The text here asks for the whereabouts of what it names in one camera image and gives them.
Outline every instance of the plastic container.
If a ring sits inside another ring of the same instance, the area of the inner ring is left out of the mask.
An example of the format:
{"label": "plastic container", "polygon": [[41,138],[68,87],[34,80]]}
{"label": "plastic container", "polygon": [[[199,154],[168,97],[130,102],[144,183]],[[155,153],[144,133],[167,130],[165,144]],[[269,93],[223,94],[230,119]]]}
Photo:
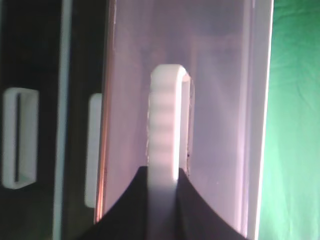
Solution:
{"label": "plastic container", "polygon": [[96,220],[148,164],[152,71],[179,64],[195,90],[189,179],[228,224],[258,237],[272,9],[272,0],[111,5]]}

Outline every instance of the white bracket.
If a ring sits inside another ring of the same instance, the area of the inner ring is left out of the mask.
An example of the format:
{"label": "white bracket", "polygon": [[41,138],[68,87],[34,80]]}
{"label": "white bracket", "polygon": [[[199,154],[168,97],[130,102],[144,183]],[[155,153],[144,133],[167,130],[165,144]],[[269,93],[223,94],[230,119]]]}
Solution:
{"label": "white bracket", "polygon": [[20,189],[37,180],[38,109],[36,90],[12,87],[3,94],[2,185],[8,189]]}
{"label": "white bracket", "polygon": [[84,202],[89,208],[95,208],[97,195],[100,127],[102,111],[102,94],[95,93],[89,100],[85,195]]}
{"label": "white bracket", "polygon": [[148,226],[153,239],[174,227],[179,167],[187,169],[191,78],[178,64],[151,74],[148,112]]}

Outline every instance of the green fabric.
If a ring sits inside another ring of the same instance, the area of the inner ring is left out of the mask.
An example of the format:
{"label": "green fabric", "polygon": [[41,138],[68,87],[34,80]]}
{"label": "green fabric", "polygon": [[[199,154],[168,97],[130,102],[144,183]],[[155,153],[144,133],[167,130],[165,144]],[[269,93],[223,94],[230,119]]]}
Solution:
{"label": "green fabric", "polygon": [[275,0],[259,240],[320,239],[320,0]]}

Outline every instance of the white plastic clip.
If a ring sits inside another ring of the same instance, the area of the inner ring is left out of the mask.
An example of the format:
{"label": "white plastic clip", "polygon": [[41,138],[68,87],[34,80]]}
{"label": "white plastic clip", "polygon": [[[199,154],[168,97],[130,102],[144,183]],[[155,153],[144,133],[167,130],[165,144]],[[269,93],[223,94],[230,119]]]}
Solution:
{"label": "white plastic clip", "polygon": [[38,105],[39,94],[36,90],[12,87],[4,92],[2,185],[8,189],[20,189],[37,180]]}
{"label": "white plastic clip", "polygon": [[[178,64],[151,74],[148,111],[147,238],[173,233],[179,167],[187,169],[191,78]],[[167,240],[173,236],[163,236]]]}
{"label": "white plastic clip", "polygon": [[95,208],[97,195],[99,143],[101,125],[102,94],[95,93],[89,101],[88,137],[85,170],[84,202],[89,208]]}

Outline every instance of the white edge strip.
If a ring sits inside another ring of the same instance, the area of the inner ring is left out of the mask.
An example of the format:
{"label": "white edge strip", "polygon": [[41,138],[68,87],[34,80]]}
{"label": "white edge strip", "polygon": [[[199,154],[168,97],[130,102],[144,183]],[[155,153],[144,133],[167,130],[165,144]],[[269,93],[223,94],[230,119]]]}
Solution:
{"label": "white edge strip", "polygon": [[102,94],[95,93],[89,100],[84,203],[96,207]]}
{"label": "white edge strip", "polygon": [[190,125],[190,118],[192,116],[192,109],[190,106],[190,90],[191,81],[182,80],[181,85],[181,117],[180,117],[180,148],[179,148],[179,167],[188,173],[188,153],[190,151],[189,132],[193,131],[193,125]]}
{"label": "white edge strip", "polygon": [[247,152],[246,152],[246,130],[248,120],[248,85],[249,85],[249,64],[250,64],[250,43],[251,43],[251,18],[252,0],[243,2],[242,20],[242,49],[241,49],[241,86],[239,100],[239,122],[237,136],[237,161],[235,178],[235,229],[243,236],[247,236],[248,229],[248,189],[247,181]]}
{"label": "white edge strip", "polygon": [[53,230],[52,239],[62,238],[62,211],[65,170],[65,145],[67,135],[68,116],[68,86],[70,66],[70,44],[72,24],[72,0],[62,0],[60,56],[59,56],[59,83],[58,83],[58,112],[56,130],[56,162],[54,175],[53,199]]}
{"label": "white edge strip", "polygon": [[267,124],[268,96],[269,96],[269,77],[270,77],[273,16],[274,16],[274,0],[271,0],[270,22],[269,22],[270,25],[269,25],[268,59],[267,59],[265,99],[264,99],[264,112],[263,112],[261,160],[260,160],[260,169],[259,169],[259,185],[258,185],[258,197],[257,197],[257,210],[256,210],[256,218],[255,218],[254,240],[259,239],[259,229],[260,229],[260,213],[261,213],[262,187],[263,187],[263,175],[264,175],[264,163],[265,163],[265,142],[266,142],[266,124]]}

